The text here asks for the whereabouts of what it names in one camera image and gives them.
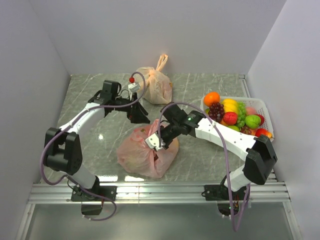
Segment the pink plastic bag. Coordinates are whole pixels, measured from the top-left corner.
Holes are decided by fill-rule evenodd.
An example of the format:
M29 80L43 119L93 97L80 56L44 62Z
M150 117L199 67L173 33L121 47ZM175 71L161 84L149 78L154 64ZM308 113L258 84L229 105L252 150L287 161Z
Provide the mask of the pink plastic bag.
M116 150L117 162L125 171L150 178L162 178L174 161L179 141L175 138L168 149L155 151L149 148L145 139L158 129L159 120L134 129Z

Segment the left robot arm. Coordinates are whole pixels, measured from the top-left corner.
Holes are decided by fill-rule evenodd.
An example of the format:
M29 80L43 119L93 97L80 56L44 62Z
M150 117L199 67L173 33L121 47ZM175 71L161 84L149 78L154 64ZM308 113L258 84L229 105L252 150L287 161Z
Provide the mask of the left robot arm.
M45 133L44 149L40 157L40 174L51 186L60 181L51 182L45 176L44 168L62 172L65 178L73 182L89 201L101 198L99 178L83 165L81 137L112 111L125 112L133 124L147 124L148 112L140 104L138 91L144 92L147 84L139 84L134 77L129 78L129 97L121 97L122 86L119 82L106 80L102 89L97 91L85 107L72 120L60 128L51 127Z

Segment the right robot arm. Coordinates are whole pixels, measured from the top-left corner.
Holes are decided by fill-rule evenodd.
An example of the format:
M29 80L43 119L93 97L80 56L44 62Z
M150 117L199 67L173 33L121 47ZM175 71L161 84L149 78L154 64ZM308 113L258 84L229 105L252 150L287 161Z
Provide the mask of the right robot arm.
M168 149L173 139L180 135L189 135L222 147L226 162L229 160L229 153L238 156L244 161L244 165L230 171L229 164L225 164L226 175L216 190L219 200L233 199L241 189L249 187L250 184L266 183L278 160L268 136L253 136L232 130L212 120L196 106L190 113L186 113L179 106L180 103L172 102L160 111L159 117L165 118L168 125L158 125L157 130L150 136L156 150Z

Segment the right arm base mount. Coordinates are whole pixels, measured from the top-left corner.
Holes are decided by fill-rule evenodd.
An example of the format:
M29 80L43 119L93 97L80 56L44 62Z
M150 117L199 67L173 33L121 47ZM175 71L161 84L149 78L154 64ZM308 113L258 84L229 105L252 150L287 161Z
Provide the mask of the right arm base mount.
M244 201L245 207L248 206L250 194L246 197L246 193L246 186L240 188L236 192L231 192L234 215L237 215L240 212L240 201ZM228 201L227 203L218 203L217 208L223 216L231 215L228 188L223 184L205 185L201 196L204 197L206 201Z

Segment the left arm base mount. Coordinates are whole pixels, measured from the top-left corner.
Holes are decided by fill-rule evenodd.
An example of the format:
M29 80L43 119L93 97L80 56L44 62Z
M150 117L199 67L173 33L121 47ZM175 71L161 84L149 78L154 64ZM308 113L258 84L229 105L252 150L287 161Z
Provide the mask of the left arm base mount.
M107 202L104 198L106 197L112 201L116 200L117 187L112 186L100 186L94 194L99 196L93 196L89 193L84 192L81 188L74 186L72 188L71 201L81 203L81 213L85 216L98 216L102 210L103 205Z

